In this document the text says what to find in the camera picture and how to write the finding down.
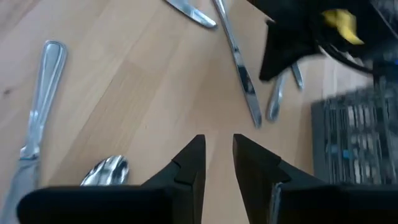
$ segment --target cutlery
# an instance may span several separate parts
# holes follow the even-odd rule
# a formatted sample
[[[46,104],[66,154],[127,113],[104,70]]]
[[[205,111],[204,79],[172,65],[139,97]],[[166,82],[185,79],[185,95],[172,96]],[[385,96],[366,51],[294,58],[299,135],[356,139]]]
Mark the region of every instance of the cutlery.
[[[293,63],[292,65],[292,71],[293,71],[293,76],[294,79],[296,80],[297,87],[300,91],[303,91],[304,89],[304,81],[303,81],[303,76],[301,75],[300,67],[296,63]]]
[[[120,185],[127,182],[129,164],[123,156],[111,156],[102,160],[89,171],[81,186]]]
[[[187,0],[166,0],[174,8],[178,9],[180,12],[184,13],[186,16],[194,20],[195,22],[207,27],[209,29],[214,29],[217,24],[214,20],[210,19],[204,13],[195,9],[191,6]]]
[[[29,115],[25,146],[21,149],[17,170],[12,178],[0,223],[18,223],[16,207],[21,198],[35,190],[39,178],[40,143],[50,107],[57,90],[67,57],[66,46],[46,41],[42,53],[39,76]]]
[[[232,28],[229,24],[228,17],[226,15],[226,10],[224,6],[223,0],[213,0],[218,14],[221,17],[221,21],[223,23],[224,30],[229,40],[229,45],[232,50],[232,54],[234,57],[234,62],[236,65],[236,69],[239,74],[239,79],[242,84],[242,89],[246,98],[246,102],[248,103],[252,119],[254,121],[254,125],[256,128],[261,127],[262,119],[261,119],[261,110],[259,106],[259,102],[257,100],[256,91],[254,90],[252,81],[250,79],[250,75],[246,67],[244,66],[243,58],[241,51],[238,47],[237,42],[235,41]]]
[[[275,122],[278,119],[280,103],[282,102],[287,75],[288,73],[286,72],[280,74],[275,82],[266,115],[267,120],[270,122]]]

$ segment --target light wood surface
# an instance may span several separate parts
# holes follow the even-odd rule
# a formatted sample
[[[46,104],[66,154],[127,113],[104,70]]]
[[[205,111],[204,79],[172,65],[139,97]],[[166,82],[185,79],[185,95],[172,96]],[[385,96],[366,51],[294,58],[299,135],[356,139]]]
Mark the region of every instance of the light wood surface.
[[[255,129],[213,3],[191,2],[219,29],[196,25],[163,0],[0,0],[0,201],[24,143],[47,39],[66,43],[69,54],[42,144],[42,186],[77,185],[114,154],[129,159],[130,184],[141,184],[205,134],[203,223],[247,223],[234,133],[312,173],[311,102],[369,79],[330,59],[301,61],[305,90],[291,75],[278,122]],[[245,0],[226,4],[264,114],[273,86],[257,78],[266,16]]]

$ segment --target knife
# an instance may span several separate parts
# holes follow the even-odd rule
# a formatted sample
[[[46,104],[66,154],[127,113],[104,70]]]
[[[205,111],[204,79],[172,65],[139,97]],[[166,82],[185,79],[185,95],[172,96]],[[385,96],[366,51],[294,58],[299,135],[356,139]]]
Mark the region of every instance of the knife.
[[[225,7],[224,7],[224,2],[223,2],[223,0],[214,0],[214,3],[216,5],[218,14],[221,17],[221,21],[223,23],[224,30],[225,30],[226,35],[229,40],[229,46],[231,47],[231,50],[232,50],[236,69],[239,74],[239,79],[242,84],[242,89],[243,89],[244,96],[246,98],[246,102],[248,103],[248,106],[249,106],[249,109],[251,112],[251,116],[254,121],[254,126],[256,128],[260,128],[261,123],[262,123],[260,105],[257,100],[256,91],[254,90],[252,81],[250,79],[249,72],[246,69],[246,67],[244,66],[241,51],[238,47],[238,44],[235,41],[235,38],[234,38],[234,35],[232,32],[232,28],[229,24],[229,20],[226,15]]]
[[[186,16],[194,20],[195,22],[203,25],[206,28],[214,29],[217,27],[216,22],[210,19],[204,13],[195,9],[191,6],[187,0],[166,0],[170,5],[184,13]]]
[[[4,203],[0,216],[1,224],[18,223],[16,208],[19,201],[37,188],[40,143],[66,56],[67,50],[64,44],[53,40],[45,43],[32,109],[29,115],[25,146],[21,149],[17,170],[12,178],[11,187]]]

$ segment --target wire basket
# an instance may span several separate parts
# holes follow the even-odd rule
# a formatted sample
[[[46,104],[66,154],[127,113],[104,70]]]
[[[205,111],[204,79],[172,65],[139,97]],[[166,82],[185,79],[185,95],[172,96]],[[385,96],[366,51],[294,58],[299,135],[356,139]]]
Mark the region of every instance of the wire basket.
[[[398,87],[379,84],[312,105],[315,176],[329,183],[396,184]]]

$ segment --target spoon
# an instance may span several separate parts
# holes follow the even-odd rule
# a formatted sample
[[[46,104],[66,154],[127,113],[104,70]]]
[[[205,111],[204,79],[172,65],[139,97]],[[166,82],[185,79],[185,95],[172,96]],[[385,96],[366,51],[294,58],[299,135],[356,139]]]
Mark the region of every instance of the spoon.
[[[127,182],[129,164],[124,156],[111,156],[99,162],[89,171],[81,186],[121,185]]]

